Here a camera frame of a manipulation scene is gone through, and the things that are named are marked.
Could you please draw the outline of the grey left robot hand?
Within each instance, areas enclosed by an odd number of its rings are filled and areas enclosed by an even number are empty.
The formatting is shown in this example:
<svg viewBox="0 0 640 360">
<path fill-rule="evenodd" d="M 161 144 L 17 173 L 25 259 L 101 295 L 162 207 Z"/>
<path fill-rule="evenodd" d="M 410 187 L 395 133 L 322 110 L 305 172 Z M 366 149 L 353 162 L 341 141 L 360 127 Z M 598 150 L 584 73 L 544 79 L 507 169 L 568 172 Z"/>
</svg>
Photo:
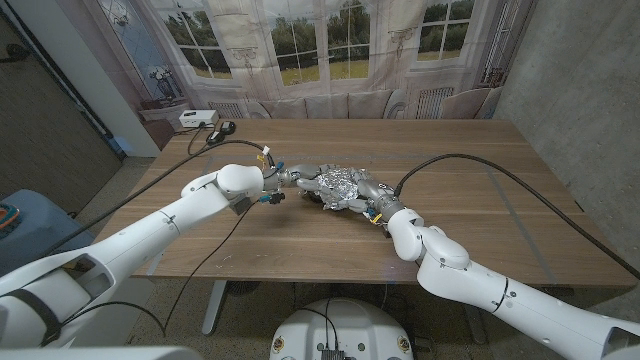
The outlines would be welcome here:
<svg viewBox="0 0 640 360">
<path fill-rule="evenodd" d="M 279 188 L 298 187 L 305 191 L 318 191 L 321 185 L 317 177 L 323 172 L 320 165 L 293 165 L 278 172 L 277 185 Z"/>
</svg>

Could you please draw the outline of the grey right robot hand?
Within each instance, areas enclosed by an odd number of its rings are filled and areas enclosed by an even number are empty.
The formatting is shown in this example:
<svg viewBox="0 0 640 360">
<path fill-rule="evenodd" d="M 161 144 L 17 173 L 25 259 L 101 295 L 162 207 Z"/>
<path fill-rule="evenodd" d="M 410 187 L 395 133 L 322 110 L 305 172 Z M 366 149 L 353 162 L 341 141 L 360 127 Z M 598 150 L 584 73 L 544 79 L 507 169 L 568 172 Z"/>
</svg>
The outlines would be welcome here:
<svg viewBox="0 0 640 360">
<path fill-rule="evenodd" d="M 380 216 L 386 221 L 404 208 L 395 190 L 375 180 L 365 169 L 332 169 L 319 177 L 319 183 L 325 209 L 349 209 L 370 219 Z"/>
</svg>

